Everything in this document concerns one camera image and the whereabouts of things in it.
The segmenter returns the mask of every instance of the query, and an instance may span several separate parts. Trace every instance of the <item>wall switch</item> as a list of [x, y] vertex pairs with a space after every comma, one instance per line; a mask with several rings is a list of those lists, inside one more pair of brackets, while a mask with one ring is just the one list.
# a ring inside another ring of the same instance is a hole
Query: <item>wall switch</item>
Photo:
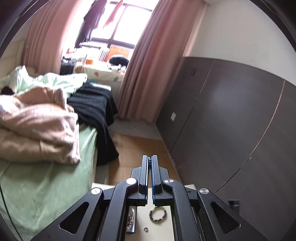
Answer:
[[171, 115], [171, 117], [170, 117], [170, 119], [171, 119], [172, 121], [174, 121], [175, 118], [176, 118], [176, 114], [175, 114], [175, 112], [173, 112], [172, 115]]

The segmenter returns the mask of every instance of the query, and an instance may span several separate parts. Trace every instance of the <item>floor tile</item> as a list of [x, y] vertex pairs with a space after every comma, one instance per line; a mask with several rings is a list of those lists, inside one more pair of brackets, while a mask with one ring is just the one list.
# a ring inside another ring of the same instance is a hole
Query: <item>floor tile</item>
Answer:
[[123, 177], [124, 179], [128, 179], [131, 177], [131, 171], [133, 170], [133, 167], [123, 167]]
[[143, 155], [150, 155], [145, 149], [123, 148], [123, 165], [125, 167], [140, 167]]
[[127, 120], [115, 117], [114, 123], [109, 126], [109, 129], [123, 135], [161, 140], [156, 124], [142, 120]]
[[173, 163], [168, 153], [160, 153], [157, 155], [158, 165], [166, 169], [174, 168]]
[[122, 147], [122, 134], [119, 133], [112, 133], [112, 140], [116, 147]]
[[179, 175], [175, 169], [168, 169], [168, 174], [169, 174], [170, 178], [175, 179], [179, 182], [182, 182], [181, 178], [179, 177]]
[[151, 180], [152, 180], [152, 177], [151, 177], [151, 172], [150, 172], [149, 175], [148, 175], [148, 187], [149, 188], [152, 188], [152, 182], [151, 182]]
[[109, 185], [116, 186], [119, 182], [109, 182]]
[[112, 161], [109, 164], [109, 183], [120, 182], [124, 180], [123, 167], [119, 165], [118, 161]]
[[155, 152], [166, 152], [165, 145], [162, 140], [144, 139], [140, 137], [122, 136], [123, 148], [148, 148]]
[[121, 166], [123, 166], [123, 149], [122, 147], [116, 147], [117, 152], [119, 153], [119, 156], [114, 161], [118, 161]]

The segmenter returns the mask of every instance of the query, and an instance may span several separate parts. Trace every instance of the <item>window frame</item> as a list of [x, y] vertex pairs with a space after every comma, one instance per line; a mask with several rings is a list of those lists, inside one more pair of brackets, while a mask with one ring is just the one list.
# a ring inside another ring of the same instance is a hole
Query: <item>window frame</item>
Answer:
[[[118, 2], [115, 2], [115, 1], [111, 1], [110, 4], [117, 4]], [[125, 43], [125, 42], [121, 42], [121, 41], [117, 41], [117, 40], [114, 40], [114, 36], [115, 36], [115, 33], [116, 33], [116, 30], [118, 28], [118, 25], [122, 19], [122, 16], [124, 15], [124, 12], [126, 11], [126, 9], [131, 6], [131, 7], [137, 7], [137, 8], [140, 8], [140, 9], [144, 9], [144, 10], [147, 10], [149, 12], [152, 12], [151, 9], [149, 8], [145, 8], [145, 7], [140, 7], [140, 6], [136, 6], [136, 5], [133, 5], [133, 4], [128, 4], [128, 3], [124, 3], [122, 4], [122, 6], [124, 6], [124, 9], [123, 9], [123, 12], [118, 20], [118, 22], [116, 23], [116, 26], [114, 28], [114, 31], [111, 35], [111, 37], [109, 39], [102, 39], [102, 38], [95, 38], [95, 37], [92, 37], [90, 39], [91, 42], [98, 42], [98, 43], [105, 43], [107, 44], [107, 47], [110, 48], [111, 45], [117, 45], [117, 46], [122, 46], [122, 47], [126, 47], [126, 48], [129, 48], [129, 49], [134, 49], [135, 48], [135, 45], [133, 44], [129, 44], [129, 43]]]

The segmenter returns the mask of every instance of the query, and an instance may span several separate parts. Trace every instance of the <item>wall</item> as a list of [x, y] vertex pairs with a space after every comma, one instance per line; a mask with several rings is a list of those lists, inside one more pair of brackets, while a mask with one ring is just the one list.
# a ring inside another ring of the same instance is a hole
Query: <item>wall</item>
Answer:
[[183, 184], [239, 199], [241, 217], [279, 241], [296, 238], [295, 119], [296, 86], [284, 79], [183, 57], [156, 125]]
[[205, 16], [205, 11], [207, 9], [208, 4], [204, 1], [201, 1], [200, 8], [198, 9], [198, 13], [196, 19], [194, 21], [192, 31], [188, 38], [188, 42], [186, 44], [183, 56], [190, 56], [192, 52], [192, 48], [195, 46], [197, 34], [199, 32], [200, 26], [202, 24], [202, 20]]
[[25, 22], [7, 46], [0, 59], [0, 77], [8, 75], [15, 67], [21, 64], [25, 39], [32, 20], [33, 18], [31, 17]]
[[207, 5], [196, 28], [198, 34], [184, 56], [251, 65], [296, 85], [294, 49], [276, 24], [251, 1], [225, 0]]

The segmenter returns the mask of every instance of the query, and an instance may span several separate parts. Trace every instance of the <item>clothes hanging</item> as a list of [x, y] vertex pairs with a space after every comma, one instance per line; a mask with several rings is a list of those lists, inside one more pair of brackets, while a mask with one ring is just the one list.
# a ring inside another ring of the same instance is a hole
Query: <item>clothes hanging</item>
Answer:
[[118, 2], [116, 4], [115, 8], [113, 9], [112, 13], [110, 14], [106, 23], [104, 24], [103, 28], [107, 27], [110, 23], [112, 23], [114, 21], [115, 15], [116, 15], [118, 9], [122, 6], [122, 4], [123, 4], [123, 0], [121, 0], [120, 2]]
[[117, 158], [119, 154], [108, 130], [108, 126], [114, 123], [113, 116], [117, 114], [111, 92], [85, 83], [67, 99], [67, 103], [78, 114], [80, 124], [88, 124], [98, 131], [96, 138], [97, 165], [107, 164]]
[[95, 0], [91, 8], [84, 17], [75, 48], [81, 48], [80, 43], [88, 42], [91, 38], [91, 32], [98, 27], [101, 16], [104, 13], [107, 0]]

